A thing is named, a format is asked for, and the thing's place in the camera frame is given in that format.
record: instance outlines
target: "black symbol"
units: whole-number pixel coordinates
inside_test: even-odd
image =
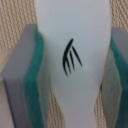
[[[66,63],[67,63],[69,72],[71,73],[70,64],[69,64],[69,60],[68,60],[67,55],[68,55],[68,52],[69,52],[69,50],[70,50],[70,47],[71,47],[72,43],[73,43],[73,39],[71,39],[71,40],[69,41],[69,43],[68,43],[68,45],[67,45],[67,47],[66,47],[66,49],[65,49],[64,56],[63,56],[63,68],[64,68],[64,72],[65,72],[65,74],[66,74],[67,76],[68,76],[68,74],[67,74],[67,71],[66,71]],[[80,58],[79,58],[79,55],[78,55],[76,49],[75,49],[73,46],[72,46],[72,50],[73,50],[73,52],[74,52],[76,58],[78,59],[80,65],[82,66],[81,60],[80,60]],[[72,52],[71,52],[71,51],[70,51],[70,59],[71,59],[71,62],[72,62],[73,69],[75,70],[74,61],[73,61],[73,55],[72,55]]]

